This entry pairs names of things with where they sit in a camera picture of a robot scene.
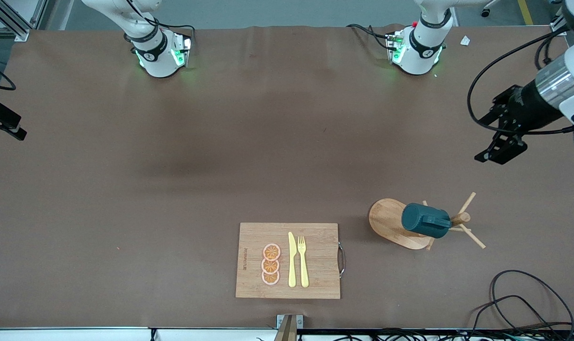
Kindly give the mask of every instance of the dark green mug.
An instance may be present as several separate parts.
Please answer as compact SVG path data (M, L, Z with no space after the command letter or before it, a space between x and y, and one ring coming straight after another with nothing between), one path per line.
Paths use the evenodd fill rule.
M434 238L444 237L451 228L447 211L416 203L406 205L401 222L407 231Z

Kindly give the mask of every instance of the tabletop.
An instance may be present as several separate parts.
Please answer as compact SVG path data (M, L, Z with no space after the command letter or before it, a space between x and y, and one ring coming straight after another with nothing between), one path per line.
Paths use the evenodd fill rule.
M28 131L0 131L0 327L265 327L297 313L315 328L462 328L509 268L574 313L571 136L527 136L508 164L482 164L492 134L466 110L484 65L545 32L453 28L440 62L411 76L350 28L201 30L189 69L165 79L122 32L32 32L6 69L17 91L0 91ZM486 74L479 116L534 78L534 52ZM369 225L378 199L453 212L472 191L467 227L485 250L464 233L407 250ZM341 299L235 298L241 222L338 223ZM497 295L512 293L566 320L540 285L508 274Z

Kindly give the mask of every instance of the metal handle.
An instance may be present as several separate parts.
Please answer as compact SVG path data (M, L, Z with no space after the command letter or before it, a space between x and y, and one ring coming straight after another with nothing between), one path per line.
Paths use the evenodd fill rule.
M344 248L341 246L341 242L337 242L338 251L341 251L341 271L339 272L339 278L344 275L345 271L345 251Z

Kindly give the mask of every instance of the orange slice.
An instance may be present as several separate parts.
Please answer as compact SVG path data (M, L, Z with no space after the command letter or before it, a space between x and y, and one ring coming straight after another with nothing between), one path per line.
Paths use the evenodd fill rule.
M279 267L280 267L280 264L278 263L277 260L263 259L263 261L261 261L261 270L265 274L269 274L269 275L276 274Z
M274 242L271 242L265 246L263 255L267 260L277 260L281 255L281 248L274 244Z
M261 280L264 281L267 285L274 285L278 283L278 280L281 278L280 272L276 272L275 274L269 275L265 273L261 273Z

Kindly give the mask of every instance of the yellow plastic fork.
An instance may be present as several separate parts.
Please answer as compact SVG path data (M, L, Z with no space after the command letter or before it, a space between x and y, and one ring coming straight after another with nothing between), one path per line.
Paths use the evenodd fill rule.
M301 285L302 287L308 287L310 281L308 281L308 267L306 266L306 238L300 235L297 237L297 251L300 252L301 261Z

